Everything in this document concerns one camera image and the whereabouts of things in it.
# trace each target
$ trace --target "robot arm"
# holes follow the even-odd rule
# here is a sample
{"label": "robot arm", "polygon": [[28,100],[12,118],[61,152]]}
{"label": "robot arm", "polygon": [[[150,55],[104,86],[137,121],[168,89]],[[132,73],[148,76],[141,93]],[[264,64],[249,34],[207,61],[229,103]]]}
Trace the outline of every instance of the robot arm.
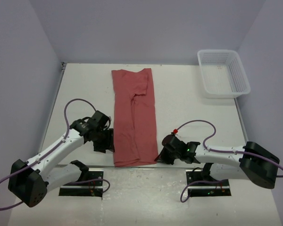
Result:
{"label": "robot arm", "polygon": [[[180,159],[189,164],[205,163],[201,180],[249,179],[263,188],[275,187],[278,171],[276,165],[280,160],[254,142],[238,147],[212,147],[200,142],[186,144],[172,133],[163,139],[162,145],[164,148],[156,161],[173,164],[175,159]],[[254,156],[246,155],[247,153],[253,153]]]}
{"label": "robot arm", "polygon": [[93,142],[94,151],[113,151],[113,129],[106,127],[110,118],[96,111],[94,115],[74,121],[68,134],[64,134],[40,154],[26,162],[17,160],[11,167],[11,174],[31,165],[30,168],[11,177],[8,189],[29,207],[40,203],[46,193],[67,183],[82,181],[88,167],[79,161],[54,169],[56,165],[88,141]]}

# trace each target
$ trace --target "laundry basket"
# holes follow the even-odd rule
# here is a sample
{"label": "laundry basket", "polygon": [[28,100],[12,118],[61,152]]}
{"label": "laundry basket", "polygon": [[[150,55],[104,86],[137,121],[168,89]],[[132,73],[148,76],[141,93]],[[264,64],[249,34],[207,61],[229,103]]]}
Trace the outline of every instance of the laundry basket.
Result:
{"label": "laundry basket", "polygon": [[250,93],[250,84],[236,51],[206,49],[197,53],[208,98],[236,98]]}

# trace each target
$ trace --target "pink pants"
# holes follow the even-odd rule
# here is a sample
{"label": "pink pants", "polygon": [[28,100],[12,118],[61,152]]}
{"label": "pink pants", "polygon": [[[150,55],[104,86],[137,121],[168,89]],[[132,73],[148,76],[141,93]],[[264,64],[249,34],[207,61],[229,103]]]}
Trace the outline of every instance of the pink pants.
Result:
{"label": "pink pants", "polygon": [[115,92],[114,165],[140,166],[156,163],[155,100],[152,71],[112,71]]}

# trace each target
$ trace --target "white tabletop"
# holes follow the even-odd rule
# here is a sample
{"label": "white tabletop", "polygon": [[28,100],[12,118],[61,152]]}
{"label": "white tabletop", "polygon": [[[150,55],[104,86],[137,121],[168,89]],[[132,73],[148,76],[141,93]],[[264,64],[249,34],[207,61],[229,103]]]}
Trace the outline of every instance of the white tabletop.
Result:
{"label": "white tabletop", "polygon": [[271,191],[247,180],[230,180],[232,196],[181,203],[184,169],[110,168],[104,178],[103,200],[55,189],[33,208],[14,208],[8,226],[281,226]]}
{"label": "white tabletop", "polygon": [[[54,105],[43,150],[57,140],[66,130],[63,109],[73,98],[83,98],[94,104],[97,110],[114,120],[114,91],[111,70],[125,69],[138,72],[151,68],[155,92],[158,152],[162,150],[162,139],[186,121],[203,119],[217,128],[217,134],[209,145],[238,146],[245,144],[235,101],[233,99],[206,99],[202,95],[202,83],[198,66],[191,65],[112,65],[112,64],[67,64],[64,77]],[[70,123],[93,110],[84,102],[72,103],[67,111]],[[213,129],[201,122],[183,127],[178,135],[185,142],[203,141]],[[93,151],[92,142],[73,151],[60,164],[72,160],[82,161],[88,166],[114,166],[113,154]],[[176,160],[174,165],[157,163],[144,167],[192,168]]]}
{"label": "white tabletop", "polygon": [[[111,70],[140,71],[152,68],[158,149],[161,140],[182,123],[205,119],[217,127],[211,145],[245,143],[234,100],[202,97],[199,67],[181,65],[94,65],[68,64],[46,134],[44,147],[65,131],[63,108],[73,98],[85,98],[113,119],[114,91]],[[73,103],[71,121],[93,114],[85,103]],[[196,123],[180,130],[184,141],[202,141],[212,133],[206,124]],[[61,163],[78,159],[87,165],[113,166],[111,153],[95,153],[92,143],[74,151]],[[153,167],[165,167],[156,164]],[[176,161],[170,168],[187,168]],[[110,190],[97,197],[60,197],[58,189],[48,193],[34,208],[22,204],[12,210],[9,226],[280,226],[272,193],[247,180],[230,180],[232,196],[196,197],[180,203],[186,186],[184,169],[104,168]]]}

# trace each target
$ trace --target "white wall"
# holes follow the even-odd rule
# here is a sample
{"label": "white wall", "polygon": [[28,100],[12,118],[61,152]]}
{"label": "white wall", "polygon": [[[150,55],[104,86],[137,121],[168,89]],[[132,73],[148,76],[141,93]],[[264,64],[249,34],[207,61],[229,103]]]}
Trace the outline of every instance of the white wall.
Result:
{"label": "white wall", "polygon": [[265,0],[30,0],[59,59],[198,64],[237,50]]}
{"label": "white wall", "polygon": [[[0,179],[40,146],[59,81],[60,62],[27,0],[0,0]],[[0,207],[15,201],[7,183]],[[0,226],[10,211],[0,212]]]}
{"label": "white wall", "polygon": [[[266,1],[239,54],[251,86],[251,93],[239,98],[249,139],[283,165],[283,0]],[[283,224],[283,178],[273,195]]]}

